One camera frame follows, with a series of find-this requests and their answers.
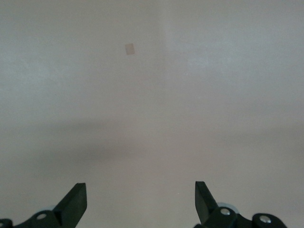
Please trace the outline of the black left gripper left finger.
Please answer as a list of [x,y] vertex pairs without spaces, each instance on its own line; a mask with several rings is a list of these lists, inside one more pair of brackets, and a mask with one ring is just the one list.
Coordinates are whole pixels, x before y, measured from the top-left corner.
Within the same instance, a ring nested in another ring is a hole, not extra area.
[[77,183],[52,210],[40,211],[18,225],[0,219],[0,228],[76,228],[86,209],[86,184]]

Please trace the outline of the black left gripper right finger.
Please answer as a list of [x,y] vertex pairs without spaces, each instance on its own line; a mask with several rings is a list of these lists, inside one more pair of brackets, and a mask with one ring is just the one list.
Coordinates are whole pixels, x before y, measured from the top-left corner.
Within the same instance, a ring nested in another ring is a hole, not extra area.
[[203,181],[195,182],[195,208],[200,223],[194,228],[286,228],[271,214],[257,213],[249,220],[227,206],[219,206]]

